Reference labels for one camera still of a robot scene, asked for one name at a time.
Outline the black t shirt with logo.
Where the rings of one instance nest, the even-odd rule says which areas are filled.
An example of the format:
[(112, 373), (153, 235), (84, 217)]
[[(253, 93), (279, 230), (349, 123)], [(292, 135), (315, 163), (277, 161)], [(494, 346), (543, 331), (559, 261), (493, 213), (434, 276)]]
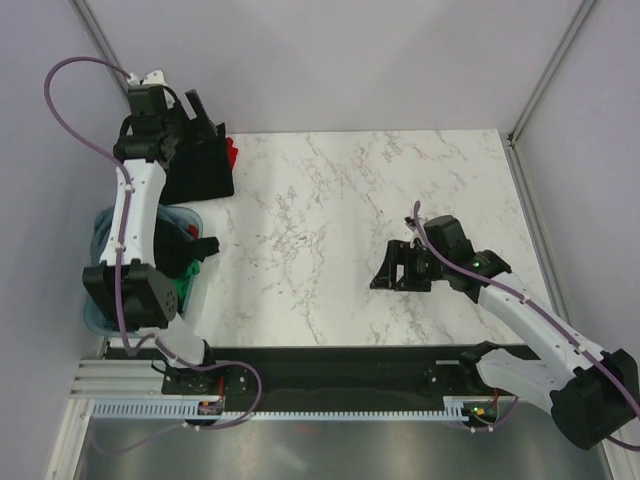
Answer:
[(216, 136), (198, 136), (172, 160), (162, 189), (160, 204), (215, 200), (235, 193), (233, 169), (226, 150), (226, 124), (216, 125)]

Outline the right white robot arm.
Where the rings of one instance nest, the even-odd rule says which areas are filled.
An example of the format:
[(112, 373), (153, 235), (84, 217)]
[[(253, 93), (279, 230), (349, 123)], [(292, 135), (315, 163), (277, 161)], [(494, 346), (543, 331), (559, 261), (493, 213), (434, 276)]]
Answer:
[(455, 291), (506, 324), (536, 355), (524, 360), (506, 348), (482, 342), (465, 351), (458, 381), (467, 392), (487, 387), (508, 392), (549, 414), (575, 446), (588, 450), (639, 416), (638, 367), (619, 349), (588, 340), (539, 304), (510, 266), (470, 242), (453, 249), (453, 260), (419, 240), (388, 242), (370, 286), (428, 292), (446, 281)]

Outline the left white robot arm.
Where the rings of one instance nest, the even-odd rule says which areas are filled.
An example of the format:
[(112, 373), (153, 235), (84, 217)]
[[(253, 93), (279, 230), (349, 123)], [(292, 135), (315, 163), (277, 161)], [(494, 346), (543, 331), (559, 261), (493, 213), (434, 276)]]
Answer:
[(162, 215), (176, 203), (233, 195), (225, 127), (210, 120), (194, 89), (180, 99), (165, 85), (138, 85), (127, 100), (130, 113), (109, 155), (115, 204), (100, 223), (99, 257), (84, 268), (82, 283), (128, 354), (152, 345), (186, 368), (190, 387), (208, 393), (220, 371), (207, 342), (183, 319), (175, 281), (193, 262), (217, 254), (220, 243), (195, 238)]

